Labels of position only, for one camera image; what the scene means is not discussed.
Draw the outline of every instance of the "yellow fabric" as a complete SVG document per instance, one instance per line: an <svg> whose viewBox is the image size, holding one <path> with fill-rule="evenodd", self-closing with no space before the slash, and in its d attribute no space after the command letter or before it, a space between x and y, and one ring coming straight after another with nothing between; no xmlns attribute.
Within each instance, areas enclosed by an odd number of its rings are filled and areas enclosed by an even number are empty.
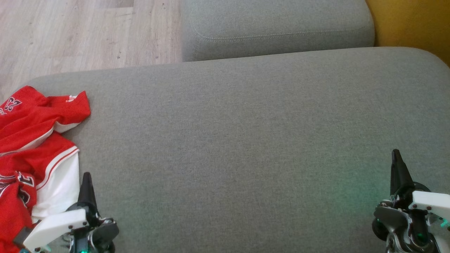
<svg viewBox="0 0 450 253"><path fill-rule="evenodd" d="M450 1L366 0L376 46L407 46L437 55L450 66Z"/></svg>

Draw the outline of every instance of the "wooden floor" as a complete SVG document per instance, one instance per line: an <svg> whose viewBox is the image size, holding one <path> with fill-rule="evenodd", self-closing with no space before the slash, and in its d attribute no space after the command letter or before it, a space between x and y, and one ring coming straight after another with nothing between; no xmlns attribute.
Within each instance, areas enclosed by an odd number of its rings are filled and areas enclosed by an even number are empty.
<svg viewBox="0 0 450 253"><path fill-rule="evenodd" d="M180 58L180 0L0 0L0 103L35 77Z"/></svg>

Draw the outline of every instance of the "red and white clothing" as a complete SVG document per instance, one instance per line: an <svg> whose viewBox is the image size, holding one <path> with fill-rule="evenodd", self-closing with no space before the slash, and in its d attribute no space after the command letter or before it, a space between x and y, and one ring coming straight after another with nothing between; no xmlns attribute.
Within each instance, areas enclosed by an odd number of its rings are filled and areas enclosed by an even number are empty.
<svg viewBox="0 0 450 253"><path fill-rule="evenodd" d="M0 252L24 227L77 201L78 148L59 133L90 115L83 91L45 97L30 86L0 106Z"/></svg>

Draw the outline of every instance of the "red stripe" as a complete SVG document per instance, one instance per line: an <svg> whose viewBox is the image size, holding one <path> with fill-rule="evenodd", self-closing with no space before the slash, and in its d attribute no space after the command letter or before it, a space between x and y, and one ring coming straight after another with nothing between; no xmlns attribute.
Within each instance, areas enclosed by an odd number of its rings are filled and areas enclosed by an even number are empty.
<svg viewBox="0 0 450 253"><path fill-rule="evenodd" d="M73 153L76 152L76 151L80 151L80 150L79 150L79 149L74 149L72 152L70 152L70 153L66 154L65 156L61 157L61 158L55 163L55 165L53 165L52 169L50 170L50 172L49 172L49 177L47 178L47 181L45 181L45 183L44 183L41 187L36 188L36 190L39 190L40 188L44 187L44 186L47 184L47 182L49 181L50 175L52 174L53 169L55 169L55 167L56 167L56 166L57 166L64 158L66 158L67 156L73 154Z"/></svg>

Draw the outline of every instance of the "gray sofa cushion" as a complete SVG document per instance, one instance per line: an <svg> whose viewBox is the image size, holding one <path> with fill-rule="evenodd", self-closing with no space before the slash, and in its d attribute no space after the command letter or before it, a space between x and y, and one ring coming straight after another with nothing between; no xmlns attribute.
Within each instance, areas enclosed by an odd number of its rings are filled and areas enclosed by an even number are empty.
<svg viewBox="0 0 450 253"><path fill-rule="evenodd" d="M450 193L450 70L360 48L66 73L86 90L66 136L92 172L117 252L384 252L372 233L391 151Z"/></svg>
<svg viewBox="0 0 450 253"><path fill-rule="evenodd" d="M183 61L368 47L364 0L184 0Z"/></svg>

